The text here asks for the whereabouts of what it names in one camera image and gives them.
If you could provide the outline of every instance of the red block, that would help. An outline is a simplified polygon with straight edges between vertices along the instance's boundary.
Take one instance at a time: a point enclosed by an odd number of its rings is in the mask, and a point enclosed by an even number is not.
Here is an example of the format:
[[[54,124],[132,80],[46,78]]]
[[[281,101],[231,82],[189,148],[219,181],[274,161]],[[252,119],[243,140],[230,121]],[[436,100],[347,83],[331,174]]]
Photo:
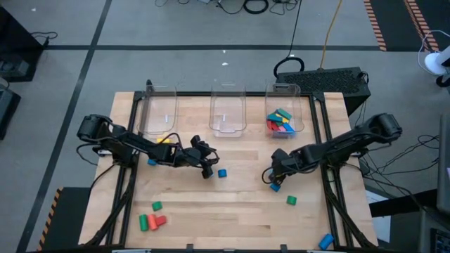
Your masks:
[[[278,126],[276,125],[275,122],[272,122],[272,123],[271,123],[271,128],[272,128],[272,130],[275,130],[275,131],[278,131],[278,130],[279,130],[279,128],[278,128]]]
[[[166,216],[162,215],[159,217],[156,217],[156,225],[161,226],[162,224],[167,222]]]

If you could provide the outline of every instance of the yellow cable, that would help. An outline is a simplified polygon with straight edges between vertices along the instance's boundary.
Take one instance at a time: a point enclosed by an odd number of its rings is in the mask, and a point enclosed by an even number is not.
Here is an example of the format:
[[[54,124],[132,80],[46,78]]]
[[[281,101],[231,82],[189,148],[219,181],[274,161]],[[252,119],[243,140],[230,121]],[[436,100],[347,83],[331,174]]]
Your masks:
[[[342,4],[342,0],[339,0],[339,4],[337,5],[336,11],[335,11],[335,15],[333,16],[333,19],[331,20],[330,27],[328,28],[328,32],[326,33],[325,44],[323,45],[322,60],[321,60],[320,68],[322,68],[323,60],[325,60],[326,44],[328,43],[328,37],[330,36],[331,28],[333,27],[333,24],[335,22],[336,16],[338,15],[338,11],[339,11],[339,8],[340,8],[341,4]]]

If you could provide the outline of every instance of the gray carpet floor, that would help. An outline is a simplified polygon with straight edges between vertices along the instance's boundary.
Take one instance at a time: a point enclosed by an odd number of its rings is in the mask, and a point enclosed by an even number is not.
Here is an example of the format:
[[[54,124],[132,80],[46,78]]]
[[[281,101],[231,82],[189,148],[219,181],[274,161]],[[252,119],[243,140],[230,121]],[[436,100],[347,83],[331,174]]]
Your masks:
[[[106,0],[0,2],[28,31],[58,32],[51,45],[85,46],[91,44],[107,3]],[[241,3],[222,1],[228,11],[238,10]],[[304,0],[295,44],[322,45],[337,3]],[[169,0],[161,8],[153,0],[112,0],[98,45],[289,45],[295,15],[296,11],[283,16],[269,12],[227,15],[215,2],[205,5],[196,0],[186,5]],[[329,45],[377,46],[363,1],[344,1]],[[55,190],[61,186],[87,187],[93,181],[95,168],[75,153],[80,144],[75,133],[83,116],[108,115],[115,92],[144,89],[149,78],[155,83],[177,84],[183,91],[207,91],[217,81],[237,82],[245,84],[249,91],[263,91],[265,84],[275,81],[274,65],[287,54],[285,50],[200,49],[94,52],[49,190],[42,200],[36,226],[30,231],[28,250],[36,249]],[[86,54],[83,50],[45,51],[32,82],[11,84],[22,100],[5,140],[0,142],[3,172],[0,245],[5,252],[13,252],[18,246]],[[319,67],[321,51],[292,54],[305,61],[306,70]],[[372,96],[367,101],[365,119],[381,112],[392,113],[404,129],[403,136],[391,148],[371,154],[378,166],[417,143],[417,136],[438,134],[440,114],[450,111],[449,92],[437,87],[434,77],[417,66],[416,53],[327,51],[325,68],[353,66],[370,75]],[[280,71],[297,69],[296,64],[286,64]],[[352,125],[358,116],[356,111],[350,117]],[[418,148],[386,168],[386,172],[420,169],[437,156],[436,150]],[[428,190],[437,184],[436,167],[388,179],[413,192]],[[366,184],[379,188],[369,180]],[[390,195],[400,195],[395,188],[384,188]]]

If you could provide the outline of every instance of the colored block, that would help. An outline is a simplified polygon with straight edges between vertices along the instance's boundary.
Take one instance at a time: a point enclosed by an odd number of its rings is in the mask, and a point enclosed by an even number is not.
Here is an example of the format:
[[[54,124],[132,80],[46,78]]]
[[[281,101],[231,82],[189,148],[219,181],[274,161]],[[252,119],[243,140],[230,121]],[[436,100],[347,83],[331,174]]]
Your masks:
[[[278,126],[276,125],[276,122],[272,122],[271,123],[271,129],[275,130],[275,131],[278,131]]]
[[[150,229],[151,230],[157,230],[158,229],[158,225],[156,224],[156,215],[150,214],[148,216],[148,223],[150,224]]]
[[[322,241],[319,243],[319,248],[322,250],[326,250],[328,246],[334,241],[335,238],[333,238],[332,235],[326,234],[325,237],[323,237]]]
[[[278,191],[280,190],[281,186],[277,186],[276,184],[272,183],[272,184],[270,185],[270,188],[271,188],[272,190],[275,190],[276,192],[278,192]]]
[[[139,226],[141,227],[141,231],[148,230],[148,221],[145,214],[139,215]]]
[[[288,196],[288,200],[286,200],[286,203],[289,205],[295,205],[297,204],[297,198],[294,196]]]
[[[163,139],[164,139],[164,138],[156,138],[156,142],[157,142],[157,143],[160,143]],[[167,138],[167,139],[165,139],[165,140],[162,141],[162,142],[163,142],[163,143],[170,143],[170,139]]]
[[[273,122],[283,122],[283,118],[276,116],[275,113],[269,114],[267,116],[267,119]]]
[[[155,166],[155,165],[157,165],[157,162],[155,162],[155,161],[152,160],[152,159],[149,159],[149,160],[147,161],[147,164],[148,164],[148,165]]]
[[[289,124],[283,124],[283,127],[288,132],[294,132],[294,129]]]
[[[226,177],[226,169],[220,169],[218,171],[219,178]]]
[[[153,211],[157,211],[157,210],[159,210],[159,209],[162,209],[162,203],[161,203],[161,201],[154,202],[154,203],[152,204],[152,208],[153,208]]]
[[[288,112],[286,112],[285,110],[283,110],[281,108],[277,109],[276,113],[278,113],[279,115],[281,115],[282,117],[284,117],[286,119],[290,119],[293,117],[292,115],[290,115]]]
[[[164,224],[166,222],[167,222],[166,216],[162,215],[162,216],[156,217],[156,225],[157,226],[161,226],[162,224]]]

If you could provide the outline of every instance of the blue block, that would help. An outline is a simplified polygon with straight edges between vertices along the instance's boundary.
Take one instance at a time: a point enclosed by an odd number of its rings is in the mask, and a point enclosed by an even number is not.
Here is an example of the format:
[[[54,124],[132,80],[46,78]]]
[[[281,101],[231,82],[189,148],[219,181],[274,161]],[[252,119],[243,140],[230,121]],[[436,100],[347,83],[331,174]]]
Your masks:
[[[281,188],[281,186],[277,186],[276,184],[272,183],[270,185],[270,188],[272,188],[272,190],[275,190],[276,192],[278,192]]]
[[[219,178],[226,177],[226,169],[220,169],[218,171]]]
[[[283,124],[283,127],[284,127],[284,129],[286,129],[286,131],[288,133],[293,133],[294,132],[294,129],[288,123]]]
[[[152,165],[152,166],[155,166],[155,165],[157,165],[157,162],[155,162],[155,161],[152,160],[152,159],[149,159],[149,160],[147,161],[147,164]]]
[[[325,237],[322,239],[322,241],[320,241],[319,243],[319,247],[322,250],[326,250],[328,248],[328,246],[330,246],[330,244],[335,240],[335,238],[333,238],[332,235],[330,234],[326,234]]]

